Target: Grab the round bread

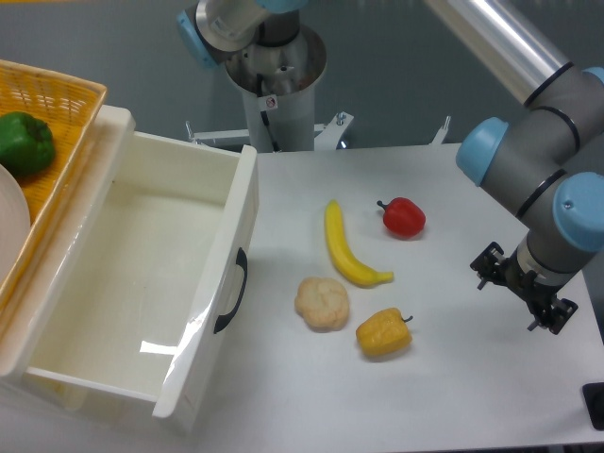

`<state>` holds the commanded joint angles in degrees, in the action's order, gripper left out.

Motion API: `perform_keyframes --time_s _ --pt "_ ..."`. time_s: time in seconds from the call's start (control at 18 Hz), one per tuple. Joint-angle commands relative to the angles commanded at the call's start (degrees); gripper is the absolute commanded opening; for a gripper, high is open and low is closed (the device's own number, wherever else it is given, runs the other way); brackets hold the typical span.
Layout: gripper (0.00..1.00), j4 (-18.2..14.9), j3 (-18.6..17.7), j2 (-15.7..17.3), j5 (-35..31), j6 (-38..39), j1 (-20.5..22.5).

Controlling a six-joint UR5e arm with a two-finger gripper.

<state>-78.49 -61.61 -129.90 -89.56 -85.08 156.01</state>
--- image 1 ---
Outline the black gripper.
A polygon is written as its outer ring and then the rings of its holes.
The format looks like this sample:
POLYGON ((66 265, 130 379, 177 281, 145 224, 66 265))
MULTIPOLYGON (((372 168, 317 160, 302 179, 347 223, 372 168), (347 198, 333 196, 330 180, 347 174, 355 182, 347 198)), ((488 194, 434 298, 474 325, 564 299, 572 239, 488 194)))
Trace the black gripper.
POLYGON ((470 263, 477 274, 478 289, 488 283, 507 286, 528 306, 534 320, 528 330, 539 327, 558 335, 579 306, 572 300, 551 297, 551 289, 537 281, 537 274, 530 270, 524 272, 516 258, 505 258, 504 251, 497 242, 491 242, 470 263))

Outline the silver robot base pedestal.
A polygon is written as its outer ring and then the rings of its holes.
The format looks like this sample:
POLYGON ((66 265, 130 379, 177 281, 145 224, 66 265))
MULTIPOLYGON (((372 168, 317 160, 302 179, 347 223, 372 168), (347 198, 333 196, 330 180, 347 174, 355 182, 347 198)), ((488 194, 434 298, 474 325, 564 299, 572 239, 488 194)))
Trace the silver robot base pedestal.
POLYGON ((249 141, 258 152, 314 148, 315 87, 326 66, 322 39, 305 25, 290 42, 254 43, 226 62, 243 100, 249 141))

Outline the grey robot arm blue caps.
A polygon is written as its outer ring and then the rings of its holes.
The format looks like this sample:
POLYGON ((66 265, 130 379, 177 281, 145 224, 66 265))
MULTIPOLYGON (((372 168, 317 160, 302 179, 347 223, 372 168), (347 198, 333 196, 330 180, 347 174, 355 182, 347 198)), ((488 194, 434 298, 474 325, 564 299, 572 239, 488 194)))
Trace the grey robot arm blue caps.
MULTIPOLYGON (((603 178, 566 162, 603 131, 603 71, 578 69, 506 1, 432 1, 430 9, 528 110, 516 125, 490 118, 461 143, 458 167, 528 229, 514 252, 496 243, 472 262, 504 286, 533 325, 558 333, 577 305, 559 290, 603 247, 603 178)), ((350 117, 314 122, 314 88, 327 54, 299 20, 299 1, 200 1, 176 22, 202 66, 224 66, 261 152, 327 151, 350 117)))

